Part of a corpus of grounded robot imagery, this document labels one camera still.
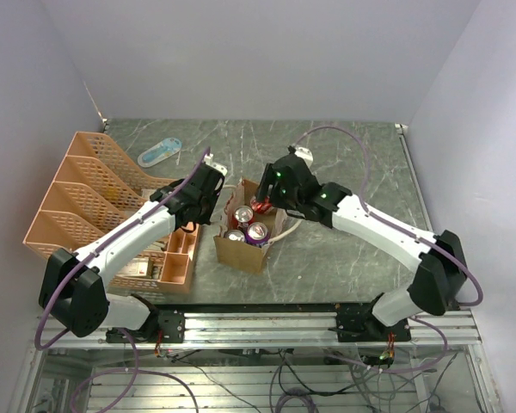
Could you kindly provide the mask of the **printed canvas burlap bag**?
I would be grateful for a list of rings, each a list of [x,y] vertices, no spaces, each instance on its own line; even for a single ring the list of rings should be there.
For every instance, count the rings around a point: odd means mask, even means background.
[[[214,237],[218,262],[249,274],[259,274],[266,266],[270,248],[299,228],[286,226],[288,215],[267,201],[256,201],[256,182],[243,178],[228,187],[231,195]]]

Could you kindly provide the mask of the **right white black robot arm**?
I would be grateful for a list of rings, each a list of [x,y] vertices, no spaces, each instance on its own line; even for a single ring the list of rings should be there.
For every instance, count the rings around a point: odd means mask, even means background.
[[[338,183],[320,183],[295,153],[266,165],[256,199],[294,218],[359,237],[413,273],[408,286],[381,293],[368,305],[361,328],[374,341],[383,339],[403,319],[421,312],[444,315],[467,279],[456,234],[444,231],[435,235],[415,229],[368,206]]]

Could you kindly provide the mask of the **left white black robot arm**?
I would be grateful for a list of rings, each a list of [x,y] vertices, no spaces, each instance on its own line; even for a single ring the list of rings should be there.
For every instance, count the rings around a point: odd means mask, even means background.
[[[185,179],[156,190],[126,222],[73,253],[56,250],[47,261],[39,304],[77,337],[99,328],[124,328],[140,342],[158,330],[150,304],[107,293],[109,282],[153,242],[189,225],[207,225],[227,169],[200,163]]]

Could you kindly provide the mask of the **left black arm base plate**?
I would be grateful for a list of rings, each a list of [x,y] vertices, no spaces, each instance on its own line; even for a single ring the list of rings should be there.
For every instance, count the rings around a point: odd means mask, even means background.
[[[106,333],[106,343],[129,343],[128,336],[135,343],[182,343],[185,335],[184,314],[168,306],[152,306],[150,315],[138,330],[121,332],[112,328]]]

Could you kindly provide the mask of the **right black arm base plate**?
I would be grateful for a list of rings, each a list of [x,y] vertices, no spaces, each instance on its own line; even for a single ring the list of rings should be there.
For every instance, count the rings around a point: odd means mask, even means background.
[[[386,327],[372,315],[372,304],[349,302],[334,304],[335,327],[329,331],[336,334],[338,342],[409,342],[411,334],[408,319]]]

